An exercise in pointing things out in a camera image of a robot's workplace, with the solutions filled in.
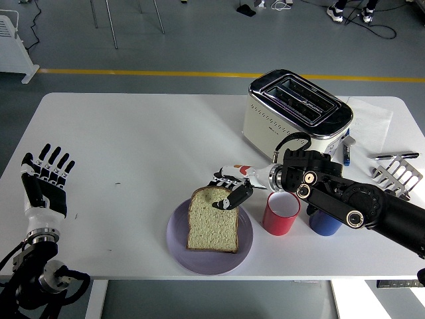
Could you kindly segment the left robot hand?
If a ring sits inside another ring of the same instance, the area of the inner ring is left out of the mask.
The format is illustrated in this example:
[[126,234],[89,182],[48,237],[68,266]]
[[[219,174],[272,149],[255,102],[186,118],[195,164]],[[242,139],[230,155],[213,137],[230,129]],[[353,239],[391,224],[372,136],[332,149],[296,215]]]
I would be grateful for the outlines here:
[[54,150],[46,144],[37,158],[25,154],[21,163],[21,181],[25,190],[25,216],[29,219],[28,233],[37,229],[55,229],[68,213],[66,179],[75,165],[61,147]]

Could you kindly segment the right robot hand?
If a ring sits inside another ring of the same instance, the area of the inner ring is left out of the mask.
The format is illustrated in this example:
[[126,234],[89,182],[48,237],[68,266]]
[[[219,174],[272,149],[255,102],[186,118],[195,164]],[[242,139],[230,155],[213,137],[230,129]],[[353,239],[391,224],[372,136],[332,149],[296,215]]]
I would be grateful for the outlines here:
[[270,164],[265,168],[247,165],[227,165],[213,174],[209,186],[218,186],[230,190],[223,200],[214,202],[212,206],[220,210],[232,210],[245,202],[255,188],[272,190],[270,174],[277,168]]

